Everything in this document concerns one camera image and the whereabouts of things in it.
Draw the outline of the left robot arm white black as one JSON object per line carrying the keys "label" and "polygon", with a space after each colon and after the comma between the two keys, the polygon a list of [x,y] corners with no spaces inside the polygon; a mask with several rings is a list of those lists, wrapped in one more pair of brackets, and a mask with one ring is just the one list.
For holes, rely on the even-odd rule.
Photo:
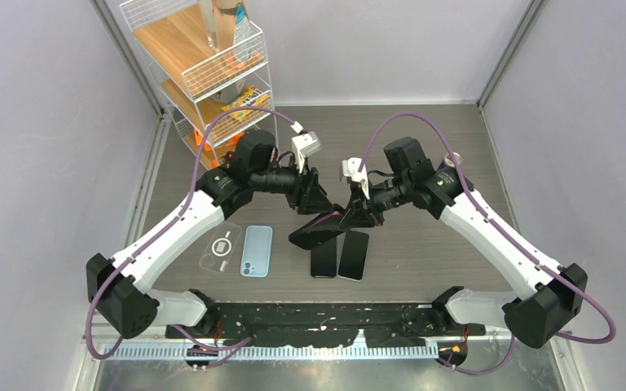
{"label": "left robot arm white black", "polygon": [[217,315],[194,292],[167,292],[153,285],[166,268],[202,235],[246,206],[256,192],[281,194],[298,214],[328,213],[333,204],[307,159],[321,149],[313,132],[292,139],[294,162],[277,161],[274,137],[248,130],[224,164],[205,171],[168,216],[132,245],[110,258],[96,253],[86,263],[87,294],[123,339],[152,325],[182,325],[196,336],[210,336]]}

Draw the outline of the clear phone case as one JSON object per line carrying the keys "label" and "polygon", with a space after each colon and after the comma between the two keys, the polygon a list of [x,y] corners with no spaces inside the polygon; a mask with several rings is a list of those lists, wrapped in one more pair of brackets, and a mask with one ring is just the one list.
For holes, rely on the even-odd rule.
{"label": "clear phone case", "polygon": [[214,273],[223,273],[235,252],[242,232],[243,229],[239,225],[230,222],[220,223],[212,230],[199,260],[199,267]]}

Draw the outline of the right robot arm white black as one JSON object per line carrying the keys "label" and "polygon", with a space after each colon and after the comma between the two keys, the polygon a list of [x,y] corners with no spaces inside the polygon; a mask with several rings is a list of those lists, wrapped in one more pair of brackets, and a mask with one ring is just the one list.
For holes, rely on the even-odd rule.
{"label": "right robot arm white black", "polygon": [[438,331],[453,334],[469,323],[507,328],[538,349],[580,312],[582,297],[573,288],[585,290],[588,281],[580,266],[561,266],[544,257],[487,207],[470,182],[460,182],[453,167],[436,169],[416,139],[389,143],[384,153],[392,174],[377,185],[370,183],[359,158],[341,163],[350,200],[340,228],[380,226],[385,211],[412,204],[467,239],[511,287],[510,292],[449,288],[432,303]]}

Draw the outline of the purple phone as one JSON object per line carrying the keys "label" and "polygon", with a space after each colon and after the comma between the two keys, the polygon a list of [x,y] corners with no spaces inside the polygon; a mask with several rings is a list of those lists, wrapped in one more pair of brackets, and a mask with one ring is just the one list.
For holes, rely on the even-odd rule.
{"label": "purple phone", "polygon": [[303,228],[303,230],[311,229],[311,228],[313,228],[314,226],[317,226],[317,225],[319,225],[320,223],[322,223],[322,222],[325,222],[325,221],[329,220],[331,217],[341,217],[341,216],[342,216],[342,213],[341,213],[341,212],[339,212],[339,211],[333,211],[333,212],[331,212],[331,213],[327,213],[327,214],[325,214],[324,216],[322,216],[322,217],[318,217],[318,218],[317,218],[317,219],[315,219],[313,222],[311,222],[311,223],[309,223],[309,224],[305,225],[305,227]]}

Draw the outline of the light blue phone case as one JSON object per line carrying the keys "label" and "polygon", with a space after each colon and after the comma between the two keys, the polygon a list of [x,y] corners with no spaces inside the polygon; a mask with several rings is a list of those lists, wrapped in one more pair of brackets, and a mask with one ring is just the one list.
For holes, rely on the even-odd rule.
{"label": "light blue phone case", "polygon": [[270,226],[248,226],[240,263],[240,274],[265,278],[270,269],[273,229]]}

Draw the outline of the black phone case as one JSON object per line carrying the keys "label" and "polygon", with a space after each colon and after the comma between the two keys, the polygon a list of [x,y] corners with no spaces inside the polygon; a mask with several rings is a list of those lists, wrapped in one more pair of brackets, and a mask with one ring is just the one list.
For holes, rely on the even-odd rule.
{"label": "black phone case", "polygon": [[[307,224],[313,222],[318,217],[324,216],[325,214],[326,213],[322,213],[319,216],[314,217]],[[301,249],[311,250],[328,240],[337,238],[343,233],[343,230],[338,227],[338,223],[341,219],[342,217],[331,217],[329,220],[322,222],[311,229],[303,230],[305,225],[307,225],[305,224],[289,235],[289,242]]]}

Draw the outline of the black phone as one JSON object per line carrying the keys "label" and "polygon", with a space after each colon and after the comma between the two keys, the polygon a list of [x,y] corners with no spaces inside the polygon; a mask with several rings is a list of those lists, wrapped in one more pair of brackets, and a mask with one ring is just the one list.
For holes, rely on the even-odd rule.
{"label": "black phone", "polygon": [[344,279],[360,281],[364,277],[369,234],[348,231],[342,245],[337,274]]}

